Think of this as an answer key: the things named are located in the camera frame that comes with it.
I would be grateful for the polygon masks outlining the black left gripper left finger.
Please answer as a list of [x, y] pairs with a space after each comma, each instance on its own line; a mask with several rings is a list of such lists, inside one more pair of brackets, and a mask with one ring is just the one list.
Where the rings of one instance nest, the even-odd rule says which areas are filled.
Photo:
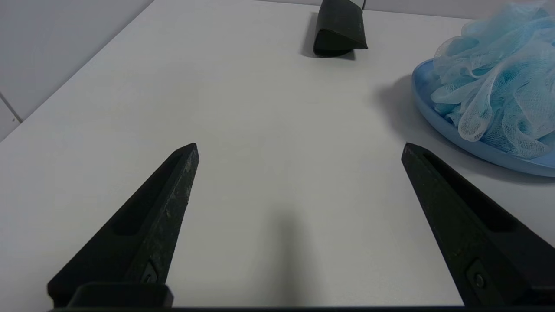
[[50, 280], [54, 308], [170, 308], [165, 284], [199, 164], [175, 150]]

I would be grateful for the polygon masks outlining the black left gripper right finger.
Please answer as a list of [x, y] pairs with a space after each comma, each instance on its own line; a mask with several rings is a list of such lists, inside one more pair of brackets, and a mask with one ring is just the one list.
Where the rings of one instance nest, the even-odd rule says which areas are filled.
[[431, 151], [401, 162], [464, 306], [554, 306], [553, 246]]

